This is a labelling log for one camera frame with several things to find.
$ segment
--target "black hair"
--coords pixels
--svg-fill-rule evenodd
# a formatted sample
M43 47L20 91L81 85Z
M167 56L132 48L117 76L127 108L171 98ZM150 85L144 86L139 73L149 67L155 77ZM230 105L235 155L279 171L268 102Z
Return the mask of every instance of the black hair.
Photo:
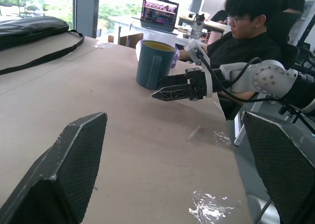
M281 0L226 0L225 10L229 16L248 14L253 20L260 15L266 16L266 23L279 9Z

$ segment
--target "glasses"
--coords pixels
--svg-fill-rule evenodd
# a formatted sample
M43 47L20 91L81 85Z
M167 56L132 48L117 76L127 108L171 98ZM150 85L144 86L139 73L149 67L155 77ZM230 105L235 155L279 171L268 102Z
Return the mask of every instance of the glasses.
M226 20L227 20L228 25L232 26L233 23L235 23L235 25L237 25L237 22L238 22L238 21L248 20L248 17L233 17L233 16L228 16Z

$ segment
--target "person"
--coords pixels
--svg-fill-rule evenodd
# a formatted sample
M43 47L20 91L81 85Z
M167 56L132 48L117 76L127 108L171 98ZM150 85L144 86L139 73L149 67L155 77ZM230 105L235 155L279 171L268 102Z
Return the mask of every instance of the person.
M280 10L296 14L304 11L305 0L282 0Z
M229 15L231 32L204 48L210 58L211 67L247 63L254 57L259 57L262 61L280 61L280 48L266 32L268 21L279 9L280 3L281 0L226 0L225 10ZM179 60L189 59L188 53L181 50ZM253 94L254 92L244 92L235 95L249 99Z

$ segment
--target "mug handle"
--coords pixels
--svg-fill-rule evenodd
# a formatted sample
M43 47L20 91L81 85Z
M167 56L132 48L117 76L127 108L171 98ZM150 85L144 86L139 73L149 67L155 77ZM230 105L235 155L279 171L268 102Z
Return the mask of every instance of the mug handle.
M151 65L149 80L147 84L147 88L149 90L154 90L157 86L158 73L161 68L161 64L162 64L162 57L158 55L154 55L152 65Z

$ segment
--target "clear plastic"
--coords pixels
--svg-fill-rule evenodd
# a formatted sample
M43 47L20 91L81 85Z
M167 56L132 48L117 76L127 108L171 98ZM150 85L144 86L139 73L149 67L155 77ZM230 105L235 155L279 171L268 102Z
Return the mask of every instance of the clear plastic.
M200 224L225 224L227 217L241 206L241 201L230 200L227 197L214 196L200 191L193 192L194 208L189 212L198 219Z

